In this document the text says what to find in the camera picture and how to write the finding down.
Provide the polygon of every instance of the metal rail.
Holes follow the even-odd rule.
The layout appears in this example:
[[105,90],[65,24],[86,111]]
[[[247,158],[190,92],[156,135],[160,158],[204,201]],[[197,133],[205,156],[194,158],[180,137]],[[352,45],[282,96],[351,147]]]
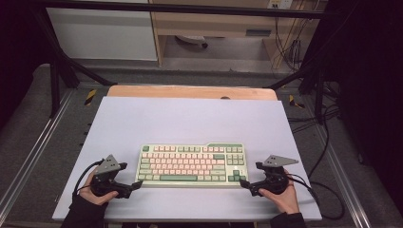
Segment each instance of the metal rail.
[[172,4],[146,4],[146,3],[122,3],[122,2],[96,2],[96,1],[71,1],[71,0],[30,0],[31,4],[45,8],[78,9],[78,10],[118,10],[118,11],[153,11],[153,12],[177,12],[177,13],[201,13],[223,14],[242,16],[264,17],[288,17],[308,19],[332,19],[340,16],[335,12],[285,10],[285,9],[257,9],[213,7],[194,5]]
[[74,90],[71,89],[65,94],[65,96],[62,99],[59,111],[56,113],[53,119],[50,119],[48,121],[47,125],[45,126],[38,140],[36,141],[35,145],[30,150],[29,155],[24,161],[24,164],[21,166],[20,170],[18,171],[17,175],[15,176],[11,185],[9,186],[9,189],[7,190],[6,194],[3,196],[3,198],[1,198],[0,227],[5,222],[12,205],[15,203],[21,191],[23,190],[24,185],[29,179],[30,173],[32,172],[39,158],[41,157],[41,154],[44,151],[45,147],[47,146],[50,137],[52,136],[54,130],[56,129],[56,126],[62,119],[73,92]]
[[[312,99],[303,97],[303,101],[308,107],[310,115],[314,117],[315,111],[313,109],[314,104]],[[326,131],[324,129],[324,126],[317,124],[317,132],[319,133],[322,143],[325,144]],[[361,206],[361,202],[359,201],[359,198],[356,195],[355,190],[346,172],[344,171],[343,165],[338,159],[331,142],[329,142],[328,149],[326,150],[326,158],[333,171],[333,174],[335,175],[335,179],[337,181],[338,187],[340,188],[340,192],[343,195],[347,207],[350,210],[350,214],[355,222],[355,226],[358,228],[371,228],[371,223],[369,222],[367,215]]]

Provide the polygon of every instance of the keyboard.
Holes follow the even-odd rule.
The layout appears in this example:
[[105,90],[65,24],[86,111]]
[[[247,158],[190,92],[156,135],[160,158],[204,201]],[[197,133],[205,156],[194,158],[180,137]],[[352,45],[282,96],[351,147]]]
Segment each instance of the keyboard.
[[136,181],[143,187],[240,187],[247,180],[242,143],[144,144]]

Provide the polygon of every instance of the white table surface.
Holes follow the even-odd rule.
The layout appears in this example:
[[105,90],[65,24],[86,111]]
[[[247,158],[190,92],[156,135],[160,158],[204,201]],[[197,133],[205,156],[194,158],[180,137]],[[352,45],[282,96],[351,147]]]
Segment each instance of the white table surface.
[[[270,155],[299,160],[285,168],[308,182],[281,102],[104,97],[53,218],[66,217],[80,175],[110,154],[118,162],[127,162],[115,181],[131,184],[141,144],[214,142],[244,144],[251,182],[264,180],[255,163],[264,162]],[[304,218],[321,219],[308,191],[297,183],[295,187]],[[252,197],[243,188],[142,187],[129,199],[113,199],[106,209],[106,220],[264,221],[277,214],[273,202]]]

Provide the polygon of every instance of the white cabinet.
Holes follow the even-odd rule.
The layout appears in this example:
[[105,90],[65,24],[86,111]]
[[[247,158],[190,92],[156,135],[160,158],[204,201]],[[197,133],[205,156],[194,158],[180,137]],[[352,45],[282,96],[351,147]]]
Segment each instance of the white cabinet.
[[60,46],[71,58],[157,61],[149,12],[48,9],[48,14]]

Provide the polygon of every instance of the hand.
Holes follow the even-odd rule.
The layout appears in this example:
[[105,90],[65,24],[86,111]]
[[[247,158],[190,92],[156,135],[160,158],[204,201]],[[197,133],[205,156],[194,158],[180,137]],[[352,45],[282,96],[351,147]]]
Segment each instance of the hand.
[[113,191],[113,192],[107,193],[101,197],[95,196],[92,193],[91,188],[90,188],[92,177],[94,177],[94,172],[95,172],[95,169],[88,175],[88,178],[86,179],[86,183],[84,184],[84,187],[80,190],[80,196],[94,204],[102,205],[102,204],[114,199],[116,196],[118,196],[119,193],[116,191]]
[[279,209],[281,213],[285,212],[288,215],[299,213],[299,207],[297,202],[297,192],[294,187],[294,183],[289,180],[288,186],[283,193],[276,195],[266,189],[260,188],[259,193],[264,197],[271,200]]

